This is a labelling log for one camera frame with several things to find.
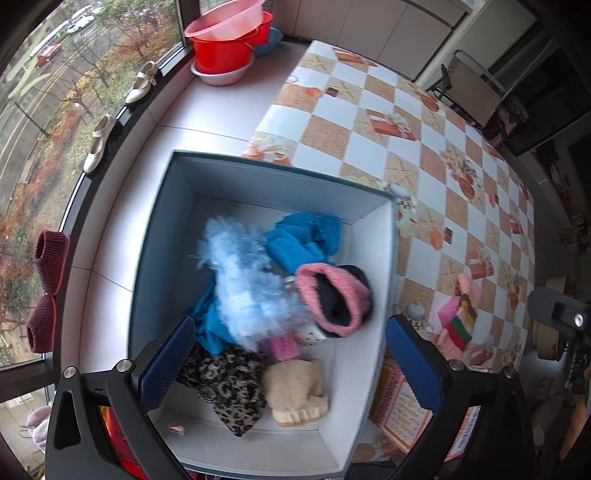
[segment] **open storage box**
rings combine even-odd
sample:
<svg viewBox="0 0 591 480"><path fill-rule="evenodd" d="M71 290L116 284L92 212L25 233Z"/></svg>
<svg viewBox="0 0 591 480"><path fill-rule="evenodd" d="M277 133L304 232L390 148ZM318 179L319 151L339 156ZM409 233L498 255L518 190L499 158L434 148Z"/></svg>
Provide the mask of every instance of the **open storage box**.
<svg viewBox="0 0 591 480"><path fill-rule="evenodd" d="M308 211L343 220L336 265L361 268L374 292L371 318L348 338L302 348L323 364L328 415L301 427L277 426L269 407L235 437L197 393L174 382L150 416L188 468L237 478L330 478L343 475L366 421L384 353L384 326L396 272L395 205L386 193L308 171L238 157L175 152L156 199L134 289L129 357L168 318L194 305L211 271L194 255L205 222L231 216L262 231L286 215ZM184 435L169 431L171 424Z"/></svg>

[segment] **white shoe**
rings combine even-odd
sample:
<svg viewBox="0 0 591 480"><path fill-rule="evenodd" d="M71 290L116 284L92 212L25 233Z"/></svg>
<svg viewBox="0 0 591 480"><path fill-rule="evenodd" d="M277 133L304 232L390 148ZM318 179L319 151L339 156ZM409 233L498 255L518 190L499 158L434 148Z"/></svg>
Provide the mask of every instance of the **white shoe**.
<svg viewBox="0 0 591 480"><path fill-rule="evenodd" d="M107 113L103 118L100 119L100 122L96 124L95 129L92 131L92 136L94 139L92 141L92 145L90 146L90 152L84 161L84 173L92 172L99 165L101 159L103 158L103 153L105 152L107 139L109 138L111 130L113 130L113 127L116 123L117 119Z"/></svg>
<svg viewBox="0 0 591 480"><path fill-rule="evenodd" d="M153 61L146 63L142 69L138 72L138 77L131 87L131 90L125 98L126 105L135 103L141 100L146 93L150 91L150 87L156 85L156 74L158 73L158 67Z"/></svg>

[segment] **checkered tablecloth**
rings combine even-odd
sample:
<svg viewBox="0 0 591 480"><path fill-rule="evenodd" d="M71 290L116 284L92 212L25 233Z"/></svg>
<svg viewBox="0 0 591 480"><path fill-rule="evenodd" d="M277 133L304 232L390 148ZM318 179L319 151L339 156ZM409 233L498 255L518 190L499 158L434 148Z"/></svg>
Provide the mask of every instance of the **checkered tablecloth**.
<svg viewBox="0 0 591 480"><path fill-rule="evenodd" d="M396 308L410 306L435 341L437 311L464 272L482 289L466 361L517 367L534 281L533 199L457 113L396 73L315 41L243 155L406 195L398 200ZM358 459L395 456L374 433Z"/></svg>

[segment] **burgundy shoe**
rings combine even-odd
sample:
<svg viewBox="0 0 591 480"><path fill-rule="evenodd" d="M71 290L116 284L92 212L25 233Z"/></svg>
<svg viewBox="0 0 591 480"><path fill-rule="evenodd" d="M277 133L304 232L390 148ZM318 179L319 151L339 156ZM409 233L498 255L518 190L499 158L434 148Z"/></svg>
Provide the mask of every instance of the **burgundy shoe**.
<svg viewBox="0 0 591 480"><path fill-rule="evenodd" d="M43 230L35 249L35 266L41 285L48 295L54 296L61 287L70 238L61 232Z"/></svg>
<svg viewBox="0 0 591 480"><path fill-rule="evenodd" d="M51 352L53 348L53 326L55 322L56 301L49 295L43 295L27 322L27 337L31 352Z"/></svg>

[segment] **leopard print fabric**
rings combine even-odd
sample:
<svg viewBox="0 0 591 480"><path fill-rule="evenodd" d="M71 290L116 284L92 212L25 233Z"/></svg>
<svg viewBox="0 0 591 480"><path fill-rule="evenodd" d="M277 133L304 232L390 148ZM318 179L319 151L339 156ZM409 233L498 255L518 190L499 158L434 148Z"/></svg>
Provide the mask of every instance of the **leopard print fabric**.
<svg viewBox="0 0 591 480"><path fill-rule="evenodd" d="M196 342L178 372L177 382L194 388L203 401L213 404L220 420L241 437L265 410L259 383L262 360L260 354L238 345L211 356Z"/></svg>

